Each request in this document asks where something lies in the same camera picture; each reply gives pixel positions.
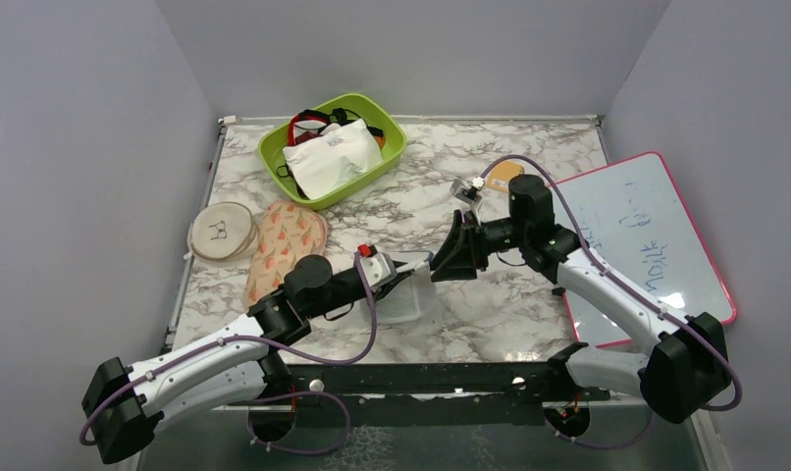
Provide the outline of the white mesh laundry bag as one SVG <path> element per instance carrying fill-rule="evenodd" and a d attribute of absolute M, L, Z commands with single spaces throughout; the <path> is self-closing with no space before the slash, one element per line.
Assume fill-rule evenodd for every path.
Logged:
<path fill-rule="evenodd" d="M 433 253 L 427 250 L 398 251 L 390 253 L 392 260 L 401 262 L 427 259 L 430 262 Z M 431 272 L 428 269 L 416 271 L 412 274 L 401 274 L 399 279 L 394 279 L 390 290 L 385 293 L 384 288 L 375 291 L 376 317 L 379 325 L 394 325 L 422 318 L 431 318 L 443 310 L 442 300 L 437 293 L 435 284 L 431 281 Z"/>

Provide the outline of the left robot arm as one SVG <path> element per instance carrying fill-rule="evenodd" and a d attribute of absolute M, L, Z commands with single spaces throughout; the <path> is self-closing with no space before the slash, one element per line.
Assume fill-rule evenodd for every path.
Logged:
<path fill-rule="evenodd" d="M 373 310 L 377 293 L 388 294 L 427 265 L 427 258 L 399 262 L 370 246 L 356 252 L 352 268 L 338 273 L 321 255 L 301 258 L 278 288 L 218 331 L 147 360 L 126 364 L 114 357 L 101 363 L 81 401 L 86 419 L 79 442 L 96 447 L 102 462 L 113 464 L 147 447 L 157 430 L 189 412 L 253 396 L 280 400 L 288 373 L 279 353 L 315 360 L 293 348 L 310 334 L 312 319 L 357 300 Z"/>

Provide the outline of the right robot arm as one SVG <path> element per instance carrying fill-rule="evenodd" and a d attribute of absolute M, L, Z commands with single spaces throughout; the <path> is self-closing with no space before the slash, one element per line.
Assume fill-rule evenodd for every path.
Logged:
<path fill-rule="evenodd" d="M 556 222 L 559 195 L 542 178 L 524 174 L 510 181 L 508 217 L 482 222 L 472 211 L 455 211 L 430 263 L 432 281 L 474 280 L 487 269 L 490 255 L 516 249 L 526 267 L 585 299 L 641 349 L 572 346 L 546 373 L 553 396 L 569 399 L 583 388 L 626 393 L 675 424 L 698 410 L 736 408 L 742 384 L 729 364 L 720 322 L 707 312 L 686 315 L 623 278 L 577 230 Z"/>

